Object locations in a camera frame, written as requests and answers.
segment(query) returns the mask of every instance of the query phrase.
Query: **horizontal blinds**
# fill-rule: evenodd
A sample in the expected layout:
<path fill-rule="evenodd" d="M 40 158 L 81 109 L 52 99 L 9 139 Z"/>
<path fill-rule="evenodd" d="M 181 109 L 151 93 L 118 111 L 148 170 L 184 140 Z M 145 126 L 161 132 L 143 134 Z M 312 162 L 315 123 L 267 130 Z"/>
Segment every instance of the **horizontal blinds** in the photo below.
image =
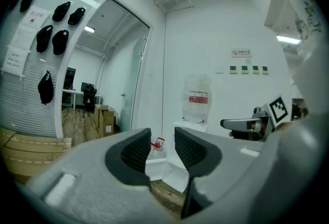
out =
<path fill-rule="evenodd" d="M 71 7 L 60 22 L 52 21 L 52 14 L 55 8 L 67 1 L 71 1 Z M 84 7 L 86 13 L 99 0 L 34 0 L 33 6 L 51 11 L 42 27 L 53 25 L 52 35 L 48 48 L 43 53 L 36 51 L 34 40 L 30 48 L 23 74 L 25 78 L 3 72 L 0 76 L 0 126 L 15 130 L 21 134 L 31 136 L 55 137 L 53 101 L 46 106 L 41 103 L 38 92 L 38 84 L 48 70 L 51 74 L 52 83 L 55 88 L 59 67 L 63 55 L 54 55 L 51 39 L 60 30 L 69 31 L 69 40 L 73 36 L 76 26 L 68 25 L 69 15 L 77 8 Z M 0 26 L 0 68 L 3 67 L 7 49 L 16 32 L 19 23 L 25 14 L 20 13 L 20 2 L 16 7 L 7 11 Z"/>

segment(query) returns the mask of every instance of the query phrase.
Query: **door frame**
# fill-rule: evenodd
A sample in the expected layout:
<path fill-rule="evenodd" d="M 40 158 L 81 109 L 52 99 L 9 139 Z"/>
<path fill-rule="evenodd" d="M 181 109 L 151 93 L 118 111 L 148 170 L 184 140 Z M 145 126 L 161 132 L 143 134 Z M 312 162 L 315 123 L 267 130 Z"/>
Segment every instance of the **door frame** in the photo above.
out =
<path fill-rule="evenodd" d="M 56 137 L 57 138 L 63 138 L 63 124 L 62 124 L 62 94 L 63 94 L 63 86 L 64 86 L 64 80 L 66 75 L 66 70 L 71 58 L 71 55 L 73 53 L 73 50 L 75 49 L 75 46 L 84 31 L 84 27 L 87 25 L 87 23 L 91 20 L 91 18 L 94 16 L 94 14 L 97 12 L 97 10 L 106 2 L 107 0 L 99 0 L 99 5 L 97 7 L 93 7 L 88 13 L 85 14 L 83 17 L 83 20 L 78 25 L 75 33 L 73 34 L 72 38 L 70 39 L 61 65 L 58 72 L 58 77 L 56 81 L 56 87 L 55 87 L 55 94 L 54 94 L 54 122 L 55 122 L 55 129 L 56 129 Z M 135 90 L 135 97 L 133 101 L 132 106 L 132 117 L 131 117 L 131 129 L 137 129 L 138 125 L 138 111 L 139 111 L 139 102 L 141 97 L 141 89 L 143 84 L 143 78 L 145 73 L 145 66 L 147 61 L 147 56 L 149 54 L 149 47 L 150 47 L 150 39 L 152 33 L 153 33 L 153 25 L 151 22 L 149 22 L 147 19 L 145 19 L 143 16 L 140 15 L 138 11 L 135 9 L 132 9 L 129 4 L 126 4 L 122 0 L 114 0 L 115 2 L 122 5 L 125 9 L 127 9 L 130 13 L 132 13 L 134 16 L 139 18 L 145 25 L 149 27 L 149 33 L 147 35 L 146 44 L 143 51 L 142 60 L 139 66 L 139 73 L 137 78 L 137 84 L 136 84 L 136 90 Z"/>

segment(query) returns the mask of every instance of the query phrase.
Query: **white desk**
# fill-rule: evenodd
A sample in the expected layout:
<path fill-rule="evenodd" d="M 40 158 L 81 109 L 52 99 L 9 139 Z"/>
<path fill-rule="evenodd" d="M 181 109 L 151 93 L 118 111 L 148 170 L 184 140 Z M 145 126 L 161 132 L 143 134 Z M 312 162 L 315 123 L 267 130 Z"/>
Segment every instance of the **white desk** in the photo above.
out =
<path fill-rule="evenodd" d="M 63 92 L 67 92 L 68 94 L 73 94 L 73 110 L 75 110 L 76 109 L 76 95 L 83 95 L 83 91 L 63 89 Z M 95 97 L 98 98 L 98 104 L 100 104 L 102 96 L 95 95 Z"/>

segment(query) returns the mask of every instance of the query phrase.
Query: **black chair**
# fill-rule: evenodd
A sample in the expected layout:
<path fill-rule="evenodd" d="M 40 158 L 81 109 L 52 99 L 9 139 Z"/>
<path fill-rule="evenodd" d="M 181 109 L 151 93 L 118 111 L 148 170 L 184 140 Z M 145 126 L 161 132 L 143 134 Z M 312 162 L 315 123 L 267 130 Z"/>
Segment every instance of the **black chair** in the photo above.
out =
<path fill-rule="evenodd" d="M 88 86 L 83 90 L 83 104 L 86 106 L 87 111 L 94 111 L 96 103 L 96 92 L 92 86 Z"/>

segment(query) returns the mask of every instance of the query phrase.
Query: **wooden floor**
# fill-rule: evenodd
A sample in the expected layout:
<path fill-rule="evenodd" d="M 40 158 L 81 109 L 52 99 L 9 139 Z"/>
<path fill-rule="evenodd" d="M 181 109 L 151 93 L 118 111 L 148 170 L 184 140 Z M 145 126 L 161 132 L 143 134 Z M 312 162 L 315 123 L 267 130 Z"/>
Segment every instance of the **wooden floor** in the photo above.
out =
<path fill-rule="evenodd" d="M 63 109 L 62 123 L 64 138 L 72 138 L 72 147 L 100 138 L 94 123 L 94 114 L 84 109 Z"/>
<path fill-rule="evenodd" d="M 94 114 L 84 109 L 67 107 L 62 110 L 63 134 L 72 138 L 72 147 L 80 143 L 100 138 L 94 123 Z M 180 213 L 186 197 L 160 181 L 151 182 L 151 192 L 168 210 L 174 219 L 180 219 Z"/>

